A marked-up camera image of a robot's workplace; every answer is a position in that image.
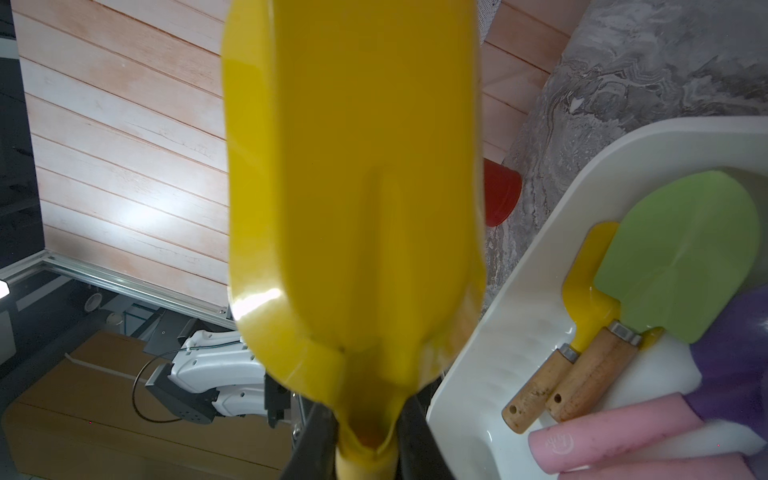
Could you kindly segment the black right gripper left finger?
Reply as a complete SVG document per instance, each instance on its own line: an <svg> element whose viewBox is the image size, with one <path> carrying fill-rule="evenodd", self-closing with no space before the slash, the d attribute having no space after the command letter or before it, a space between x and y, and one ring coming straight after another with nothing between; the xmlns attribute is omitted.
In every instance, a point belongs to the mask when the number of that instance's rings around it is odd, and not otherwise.
<svg viewBox="0 0 768 480"><path fill-rule="evenodd" d="M280 480L333 480L338 422L320 403L300 403L302 428Z"/></svg>

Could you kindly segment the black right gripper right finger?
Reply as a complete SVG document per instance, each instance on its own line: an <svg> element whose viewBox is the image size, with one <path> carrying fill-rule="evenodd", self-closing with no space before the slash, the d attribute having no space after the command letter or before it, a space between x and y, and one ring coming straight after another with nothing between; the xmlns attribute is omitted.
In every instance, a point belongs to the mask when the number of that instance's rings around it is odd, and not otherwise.
<svg viewBox="0 0 768 480"><path fill-rule="evenodd" d="M398 467L396 479L454 479L426 420L426 410L442 377L410 397L397 423Z"/></svg>

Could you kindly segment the yellow plastic shovel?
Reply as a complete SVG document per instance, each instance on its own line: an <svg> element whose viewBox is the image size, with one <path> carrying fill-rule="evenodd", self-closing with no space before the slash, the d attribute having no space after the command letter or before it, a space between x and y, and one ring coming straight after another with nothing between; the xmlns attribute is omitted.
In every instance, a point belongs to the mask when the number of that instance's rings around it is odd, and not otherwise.
<svg viewBox="0 0 768 480"><path fill-rule="evenodd" d="M221 47L229 305L338 422L335 479L396 479L406 401L486 285L473 1L235 1Z"/></svg>

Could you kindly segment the pink handled purple shovel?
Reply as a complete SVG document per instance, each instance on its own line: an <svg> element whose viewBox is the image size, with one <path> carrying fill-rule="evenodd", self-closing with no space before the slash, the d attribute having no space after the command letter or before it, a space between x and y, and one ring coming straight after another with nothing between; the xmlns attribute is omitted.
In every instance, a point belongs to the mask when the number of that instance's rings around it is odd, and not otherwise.
<svg viewBox="0 0 768 480"><path fill-rule="evenodd" d="M561 477L701 428L708 420L767 436L767 288L737 295L690 347L699 386L606 410L529 435L534 461Z"/></svg>

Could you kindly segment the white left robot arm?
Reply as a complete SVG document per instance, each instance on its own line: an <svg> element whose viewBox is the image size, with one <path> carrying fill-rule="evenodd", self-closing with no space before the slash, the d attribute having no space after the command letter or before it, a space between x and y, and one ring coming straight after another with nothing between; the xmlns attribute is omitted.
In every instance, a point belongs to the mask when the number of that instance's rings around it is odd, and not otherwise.
<svg viewBox="0 0 768 480"><path fill-rule="evenodd" d="M144 384L174 419L209 425L218 417L290 419L291 392L274 380L236 331L198 330L163 355Z"/></svg>

